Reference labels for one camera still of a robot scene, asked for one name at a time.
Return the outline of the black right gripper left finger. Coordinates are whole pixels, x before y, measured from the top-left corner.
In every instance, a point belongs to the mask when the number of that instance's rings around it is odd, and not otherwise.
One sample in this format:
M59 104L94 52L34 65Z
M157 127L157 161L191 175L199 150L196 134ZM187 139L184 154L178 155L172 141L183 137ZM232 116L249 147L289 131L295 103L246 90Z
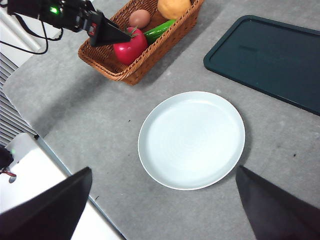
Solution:
M69 240L87 204L92 170L85 167L0 215L2 240Z

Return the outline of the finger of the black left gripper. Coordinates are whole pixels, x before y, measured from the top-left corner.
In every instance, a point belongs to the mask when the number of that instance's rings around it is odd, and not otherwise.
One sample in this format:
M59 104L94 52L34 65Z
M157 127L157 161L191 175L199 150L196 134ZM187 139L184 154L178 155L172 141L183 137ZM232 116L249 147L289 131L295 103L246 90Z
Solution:
M89 43L92 47L126 43L130 40L131 37L107 19L101 11L90 13Z

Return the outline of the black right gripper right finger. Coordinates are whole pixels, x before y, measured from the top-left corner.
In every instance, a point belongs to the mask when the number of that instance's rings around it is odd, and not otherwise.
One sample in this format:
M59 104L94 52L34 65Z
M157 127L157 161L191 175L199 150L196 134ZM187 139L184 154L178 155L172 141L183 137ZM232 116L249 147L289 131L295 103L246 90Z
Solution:
M258 240L318 240L319 208L295 197L253 171L239 166L236 185Z

